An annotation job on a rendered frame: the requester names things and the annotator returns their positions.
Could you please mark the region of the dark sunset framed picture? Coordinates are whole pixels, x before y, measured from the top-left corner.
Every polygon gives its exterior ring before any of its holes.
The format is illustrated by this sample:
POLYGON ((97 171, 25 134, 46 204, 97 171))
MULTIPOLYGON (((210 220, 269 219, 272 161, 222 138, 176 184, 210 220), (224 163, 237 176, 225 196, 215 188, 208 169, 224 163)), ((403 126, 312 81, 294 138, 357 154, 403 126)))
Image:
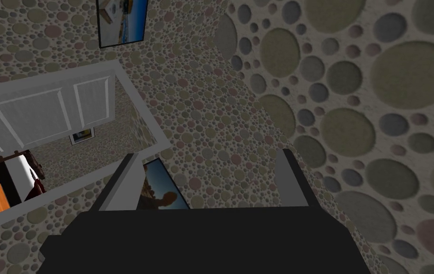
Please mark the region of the dark sunset framed picture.
POLYGON ((190 209, 160 158, 144 164, 137 210, 190 209))

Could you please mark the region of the blue framed wall picture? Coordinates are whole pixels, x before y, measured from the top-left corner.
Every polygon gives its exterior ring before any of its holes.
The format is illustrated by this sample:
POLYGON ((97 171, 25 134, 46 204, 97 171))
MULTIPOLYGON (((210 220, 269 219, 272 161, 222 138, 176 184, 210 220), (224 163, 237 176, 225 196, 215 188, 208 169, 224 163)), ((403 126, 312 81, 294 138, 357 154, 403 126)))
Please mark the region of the blue framed wall picture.
POLYGON ((148 0, 96 0, 99 47, 141 42, 148 0))

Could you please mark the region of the small yellow framed picture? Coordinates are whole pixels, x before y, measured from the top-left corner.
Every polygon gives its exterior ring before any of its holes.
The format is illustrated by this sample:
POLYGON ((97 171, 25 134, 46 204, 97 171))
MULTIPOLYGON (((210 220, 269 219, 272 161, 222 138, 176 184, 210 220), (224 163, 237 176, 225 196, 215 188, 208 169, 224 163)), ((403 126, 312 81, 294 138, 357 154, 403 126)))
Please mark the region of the small yellow framed picture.
POLYGON ((72 145, 84 142, 95 137, 94 128, 89 128, 69 136, 72 145))

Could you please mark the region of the white panelled door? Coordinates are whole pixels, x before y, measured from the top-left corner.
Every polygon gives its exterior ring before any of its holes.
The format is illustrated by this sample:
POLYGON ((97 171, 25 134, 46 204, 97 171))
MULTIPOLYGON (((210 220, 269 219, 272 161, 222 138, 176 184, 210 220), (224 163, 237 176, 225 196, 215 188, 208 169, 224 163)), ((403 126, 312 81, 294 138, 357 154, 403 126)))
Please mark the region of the white panelled door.
POLYGON ((0 85, 0 157, 94 128, 115 118, 115 73, 22 79, 0 85))

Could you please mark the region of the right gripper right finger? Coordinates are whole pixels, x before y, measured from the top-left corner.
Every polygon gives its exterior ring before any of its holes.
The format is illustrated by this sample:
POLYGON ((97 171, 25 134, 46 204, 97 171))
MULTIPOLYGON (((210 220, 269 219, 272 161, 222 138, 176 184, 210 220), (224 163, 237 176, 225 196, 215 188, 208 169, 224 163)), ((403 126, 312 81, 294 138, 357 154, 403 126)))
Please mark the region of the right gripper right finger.
POLYGON ((277 150, 274 182, 281 206, 318 207, 318 200, 290 149, 277 150))

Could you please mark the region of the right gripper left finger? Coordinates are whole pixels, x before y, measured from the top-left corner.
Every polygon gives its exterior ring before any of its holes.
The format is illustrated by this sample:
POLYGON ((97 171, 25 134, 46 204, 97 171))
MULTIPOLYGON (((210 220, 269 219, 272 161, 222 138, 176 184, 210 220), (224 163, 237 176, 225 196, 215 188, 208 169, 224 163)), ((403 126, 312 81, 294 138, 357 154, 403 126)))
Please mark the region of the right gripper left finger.
POLYGON ((127 154, 90 211, 136 210, 144 180, 145 171, 139 155, 127 154))

